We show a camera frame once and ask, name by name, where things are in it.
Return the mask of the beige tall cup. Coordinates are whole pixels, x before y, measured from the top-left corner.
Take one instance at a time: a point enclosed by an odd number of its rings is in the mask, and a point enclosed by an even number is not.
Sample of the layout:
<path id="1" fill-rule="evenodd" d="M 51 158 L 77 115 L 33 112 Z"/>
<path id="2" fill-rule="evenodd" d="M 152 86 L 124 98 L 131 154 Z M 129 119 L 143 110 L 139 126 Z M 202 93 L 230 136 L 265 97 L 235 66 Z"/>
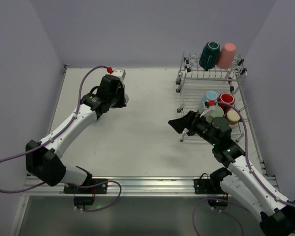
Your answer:
<path id="1" fill-rule="evenodd" d="M 126 93 L 124 94 L 124 101 L 125 101 L 125 104 L 127 104 L 129 101 L 129 96 Z"/>

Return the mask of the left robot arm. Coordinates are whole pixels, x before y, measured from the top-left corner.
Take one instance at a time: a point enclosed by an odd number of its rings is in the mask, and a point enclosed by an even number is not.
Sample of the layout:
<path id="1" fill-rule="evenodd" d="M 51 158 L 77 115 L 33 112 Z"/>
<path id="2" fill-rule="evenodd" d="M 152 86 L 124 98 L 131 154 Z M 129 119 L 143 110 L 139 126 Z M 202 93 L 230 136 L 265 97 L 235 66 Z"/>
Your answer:
<path id="1" fill-rule="evenodd" d="M 128 102 L 125 94 L 125 70 L 117 69 L 101 79 L 80 100 L 76 110 L 53 132 L 39 142 L 26 144 L 26 170 L 49 186 L 58 183 L 86 188 L 92 175 L 81 167 L 65 166 L 61 162 L 72 142 L 111 108 L 123 108 Z"/>

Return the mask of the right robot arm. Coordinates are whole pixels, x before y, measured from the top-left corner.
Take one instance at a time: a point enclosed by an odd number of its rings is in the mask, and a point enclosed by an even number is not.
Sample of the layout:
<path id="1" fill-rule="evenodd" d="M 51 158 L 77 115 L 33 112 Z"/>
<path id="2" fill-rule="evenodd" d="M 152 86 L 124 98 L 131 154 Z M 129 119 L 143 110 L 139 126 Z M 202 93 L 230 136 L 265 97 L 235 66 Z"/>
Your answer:
<path id="1" fill-rule="evenodd" d="M 189 111 L 168 124 L 179 134 L 188 130 L 213 146 L 213 156 L 223 167 L 210 174 L 211 187 L 230 194 L 249 210 L 266 236 L 295 232 L 295 200 L 281 194 L 250 163 L 244 150 L 231 138 L 232 129 L 225 118 L 207 121 L 199 113 Z"/>

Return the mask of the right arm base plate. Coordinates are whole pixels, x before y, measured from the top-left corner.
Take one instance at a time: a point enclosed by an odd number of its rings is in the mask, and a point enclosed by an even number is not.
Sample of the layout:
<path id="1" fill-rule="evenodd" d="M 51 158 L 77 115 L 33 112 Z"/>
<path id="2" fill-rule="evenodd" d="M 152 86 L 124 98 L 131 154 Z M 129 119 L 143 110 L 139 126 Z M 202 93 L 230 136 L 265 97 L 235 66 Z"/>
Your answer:
<path id="1" fill-rule="evenodd" d="M 225 192 L 220 187 L 220 182 L 203 173 L 199 178 L 193 179 L 195 194 L 221 195 Z"/>

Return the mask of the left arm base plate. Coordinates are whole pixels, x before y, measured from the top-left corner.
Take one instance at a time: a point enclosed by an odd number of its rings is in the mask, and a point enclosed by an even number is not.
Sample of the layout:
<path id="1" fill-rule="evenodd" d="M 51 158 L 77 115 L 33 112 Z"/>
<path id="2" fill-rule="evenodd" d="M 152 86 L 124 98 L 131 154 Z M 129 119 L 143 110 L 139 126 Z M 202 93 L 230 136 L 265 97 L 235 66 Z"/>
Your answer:
<path id="1" fill-rule="evenodd" d="M 82 186 L 67 185 L 64 187 L 64 194 L 106 194 L 108 179 L 92 178 L 86 181 Z"/>

